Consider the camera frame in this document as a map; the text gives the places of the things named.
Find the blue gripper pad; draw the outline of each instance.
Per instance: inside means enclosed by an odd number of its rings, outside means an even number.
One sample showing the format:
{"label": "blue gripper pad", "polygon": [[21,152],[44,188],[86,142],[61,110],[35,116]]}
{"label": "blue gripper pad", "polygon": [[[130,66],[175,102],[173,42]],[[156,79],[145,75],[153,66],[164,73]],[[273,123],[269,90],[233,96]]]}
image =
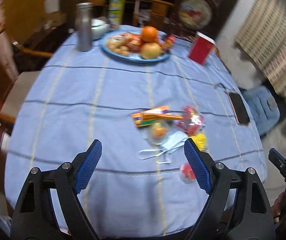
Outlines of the blue gripper pad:
{"label": "blue gripper pad", "polygon": [[96,140],[95,145],[92,147],[88,153],[83,164],[79,168],[76,174],[76,181],[74,184],[74,191],[79,194],[81,190],[86,189],[87,184],[90,181],[90,178],[94,172],[94,169],[99,162],[99,159],[102,155],[102,144],[99,140]]}
{"label": "blue gripper pad", "polygon": [[199,187],[209,194],[212,190],[210,173],[189,140],[186,140],[184,143],[184,153],[196,177]]}

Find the fruit plate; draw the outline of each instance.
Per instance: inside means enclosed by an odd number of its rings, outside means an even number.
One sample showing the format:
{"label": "fruit plate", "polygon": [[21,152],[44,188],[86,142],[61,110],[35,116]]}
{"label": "fruit plate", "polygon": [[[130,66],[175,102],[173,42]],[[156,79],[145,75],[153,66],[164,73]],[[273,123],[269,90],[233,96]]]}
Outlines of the fruit plate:
{"label": "fruit plate", "polygon": [[138,31],[115,31],[115,32],[111,32],[111,33],[106,34],[103,38],[103,44],[102,44],[102,48],[106,53],[114,55],[114,56],[122,58],[122,59],[125,59],[125,60],[128,60],[128,61],[134,61],[134,62],[140,62],[140,63],[162,61],[162,60],[167,59],[170,55],[169,53],[164,53],[163,55],[161,55],[157,58],[154,58],[154,59],[143,59],[143,58],[141,58],[139,53],[131,53],[128,57],[125,57],[125,56],[122,56],[122,55],[119,55],[115,52],[110,51],[105,45],[107,40],[110,37],[120,35],[121,33],[141,34],[141,32],[138,32]]}

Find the plate rim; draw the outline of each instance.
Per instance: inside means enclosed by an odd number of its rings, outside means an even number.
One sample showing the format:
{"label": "plate rim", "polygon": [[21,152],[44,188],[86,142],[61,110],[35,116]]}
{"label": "plate rim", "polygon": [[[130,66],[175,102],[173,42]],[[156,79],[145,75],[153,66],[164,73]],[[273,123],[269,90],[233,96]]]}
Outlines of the plate rim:
{"label": "plate rim", "polygon": [[106,34],[106,36],[103,38],[102,40],[102,49],[113,55],[113,56],[116,56],[116,57],[119,57],[119,58],[122,58],[124,60],[128,60],[128,61],[135,61],[135,62],[140,62],[140,63],[146,63],[146,62],[158,62],[158,61],[163,61],[165,59],[167,59],[169,56],[170,56],[170,53],[165,53],[163,54],[162,56],[160,57],[157,57],[157,58],[154,58],[154,59],[140,59],[140,58],[129,58],[129,57],[125,57],[125,56],[122,56],[122,55],[119,55],[113,51],[110,51],[106,46],[105,46],[105,43],[106,43],[106,40],[112,36],[112,35],[115,35],[117,33],[133,33],[133,34],[138,34],[138,33],[141,33],[140,31],[131,31],[131,30],[121,30],[121,31],[113,31],[113,32],[110,32],[108,34]]}

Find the smartphone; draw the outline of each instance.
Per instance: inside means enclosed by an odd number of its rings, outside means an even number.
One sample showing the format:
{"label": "smartphone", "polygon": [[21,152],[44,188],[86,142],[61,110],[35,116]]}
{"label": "smartphone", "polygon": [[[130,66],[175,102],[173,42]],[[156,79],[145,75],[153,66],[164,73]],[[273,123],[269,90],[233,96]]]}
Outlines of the smartphone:
{"label": "smartphone", "polygon": [[230,92],[227,93],[227,96],[230,100],[230,104],[232,105],[236,122],[241,125],[248,125],[249,116],[240,94],[235,92]]}

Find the blue seat cushion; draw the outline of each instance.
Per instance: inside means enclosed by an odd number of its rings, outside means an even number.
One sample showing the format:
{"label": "blue seat cushion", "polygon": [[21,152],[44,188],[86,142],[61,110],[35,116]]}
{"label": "blue seat cushion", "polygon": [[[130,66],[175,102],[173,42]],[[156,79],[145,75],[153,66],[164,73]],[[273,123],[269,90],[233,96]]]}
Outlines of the blue seat cushion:
{"label": "blue seat cushion", "polygon": [[242,92],[251,109],[260,136],[271,130],[279,120],[279,109],[270,91],[259,86]]}

